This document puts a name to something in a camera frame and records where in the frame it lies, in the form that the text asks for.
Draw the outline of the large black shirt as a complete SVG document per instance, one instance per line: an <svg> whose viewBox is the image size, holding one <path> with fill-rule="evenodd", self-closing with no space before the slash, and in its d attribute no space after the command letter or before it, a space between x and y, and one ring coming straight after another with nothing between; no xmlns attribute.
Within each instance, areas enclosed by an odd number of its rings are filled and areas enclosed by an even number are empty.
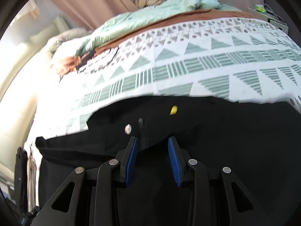
<svg viewBox="0 0 301 226"><path fill-rule="evenodd" d="M300 225L294 100L142 96L36 141L37 225Z"/></svg>

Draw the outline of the folded black clothes pile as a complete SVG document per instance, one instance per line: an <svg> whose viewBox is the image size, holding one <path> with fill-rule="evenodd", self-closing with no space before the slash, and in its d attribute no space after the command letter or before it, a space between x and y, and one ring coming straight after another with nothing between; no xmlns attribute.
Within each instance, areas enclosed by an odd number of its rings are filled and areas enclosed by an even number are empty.
<svg viewBox="0 0 301 226"><path fill-rule="evenodd" d="M16 205L24 213L36 206L36 172L32 151L27 155L26 150L19 147L15 160L14 190Z"/></svg>

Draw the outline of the rust orange cloth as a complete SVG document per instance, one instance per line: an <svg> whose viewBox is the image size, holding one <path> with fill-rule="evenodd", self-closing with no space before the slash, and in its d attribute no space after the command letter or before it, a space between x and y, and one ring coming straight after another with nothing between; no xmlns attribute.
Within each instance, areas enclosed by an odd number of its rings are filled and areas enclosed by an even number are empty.
<svg viewBox="0 0 301 226"><path fill-rule="evenodd" d="M59 77L63 77L71 72L77 71L81 66L85 65L88 60L92 59L94 55L95 51L92 50L82 56L72 56L55 61L50 66L50 71Z"/></svg>

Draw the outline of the patterned white bedspread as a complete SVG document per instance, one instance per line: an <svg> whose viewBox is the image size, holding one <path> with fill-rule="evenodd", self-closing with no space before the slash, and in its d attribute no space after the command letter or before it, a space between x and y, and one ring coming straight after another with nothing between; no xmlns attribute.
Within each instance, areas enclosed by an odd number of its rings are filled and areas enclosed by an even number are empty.
<svg viewBox="0 0 301 226"><path fill-rule="evenodd" d="M75 71L45 85L29 142L86 131L93 112L140 95L287 101L300 109L300 47L268 22L242 17L181 22L117 47L104 69Z"/></svg>

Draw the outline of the cream padded headboard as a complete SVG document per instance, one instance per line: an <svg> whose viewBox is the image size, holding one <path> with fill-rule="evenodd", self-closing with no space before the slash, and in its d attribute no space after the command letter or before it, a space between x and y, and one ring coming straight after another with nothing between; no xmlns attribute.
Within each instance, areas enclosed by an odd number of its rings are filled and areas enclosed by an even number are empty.
<svg viewBox="0 0 301 226"><path fill-rule="evenodd" d="M49 26L30 36L8 55L11 69L1 77L1 168L13 173L17 148L24 145L33 123L37 99L30 81L44 63L48 40L69 29L58 15Z"/></svg>

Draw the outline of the grey pillow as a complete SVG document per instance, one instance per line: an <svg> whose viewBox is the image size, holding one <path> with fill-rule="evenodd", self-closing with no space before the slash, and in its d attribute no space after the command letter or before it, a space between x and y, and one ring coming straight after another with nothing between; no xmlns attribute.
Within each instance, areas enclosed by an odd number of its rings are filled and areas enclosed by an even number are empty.
<svg viewBox="0 0 301 226"><path fill-rule="evenodd" d="M81 38L85 37L87 35L90 35L93 31L92 30L86 30L83 27L76 27L67 31L64 31L63 33L56 35L52 38L50 38L46 44L49 52L51 54L54 54L55 51L58 49L58 47L63 43L70 40L73 40L75 38Z"/></svg>

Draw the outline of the left pink curtain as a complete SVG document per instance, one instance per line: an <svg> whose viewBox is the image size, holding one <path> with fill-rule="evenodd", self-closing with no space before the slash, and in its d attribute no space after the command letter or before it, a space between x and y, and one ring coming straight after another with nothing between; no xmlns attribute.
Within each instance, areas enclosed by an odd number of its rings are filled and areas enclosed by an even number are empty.
<svg viewBox="0 0 301 226"><path fill-rule="evenodd" d="M116 15L138 10L131 0L51 0L78 26L97 29Z"/></svg>

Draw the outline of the mint green duvet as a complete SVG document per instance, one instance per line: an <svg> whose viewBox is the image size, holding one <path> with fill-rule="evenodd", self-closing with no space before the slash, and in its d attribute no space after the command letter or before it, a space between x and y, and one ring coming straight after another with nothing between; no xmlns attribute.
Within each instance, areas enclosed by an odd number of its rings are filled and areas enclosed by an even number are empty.
<svg viewBox="0 0 301 226"><path fill-rule="evenodd" d="M75 54L82 56L91 49L153 22L185 12L206 9L240 11L240 9L218 0L167 0L161 5L148 6L109 19L87 37Z"/></svg>

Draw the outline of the white bedside table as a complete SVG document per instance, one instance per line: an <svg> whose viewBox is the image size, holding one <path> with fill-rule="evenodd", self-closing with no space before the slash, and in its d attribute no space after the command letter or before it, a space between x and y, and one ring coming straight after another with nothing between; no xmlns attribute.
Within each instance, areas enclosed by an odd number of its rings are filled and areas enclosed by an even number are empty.
<svg viewBox="0 0 301 226"><path fill-rule="evenodd" d="M254 5L253 7L249 7L247 11L254 17L270 23L271 25L275 26L279 30L282 30L285 34L288 35L289 27L287 23L279 15L275 14L269 5L263 4L261 6L264 7L266 13L258 12L256 10L256 5Z"/></svg>

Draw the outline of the green item on bedside table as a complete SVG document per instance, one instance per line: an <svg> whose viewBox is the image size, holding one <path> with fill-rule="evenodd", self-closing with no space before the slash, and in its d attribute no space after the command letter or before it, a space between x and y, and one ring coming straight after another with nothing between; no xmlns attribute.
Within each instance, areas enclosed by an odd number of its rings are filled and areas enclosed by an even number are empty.
<svg viewBox="0 0 301 226"><path fill-rule="evenodd" d="M260 13L266 13L266 10L261 5L256 5L256 10Z"/></svg>

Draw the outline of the hanging white garment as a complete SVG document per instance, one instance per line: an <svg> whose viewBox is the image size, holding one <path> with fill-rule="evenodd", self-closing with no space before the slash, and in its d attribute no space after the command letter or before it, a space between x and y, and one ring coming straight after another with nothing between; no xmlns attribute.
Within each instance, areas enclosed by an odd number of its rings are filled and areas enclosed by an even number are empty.
<svg viewBox="0 0 301 226"><path fill-rule="evenodd" d="M40 10L39 10L39 7L37 5L36 0L29 0L25 4L25 6L24 6L24 13L32 15L32 17L34 19L38 18L39 14L40 14Z"/></svg>

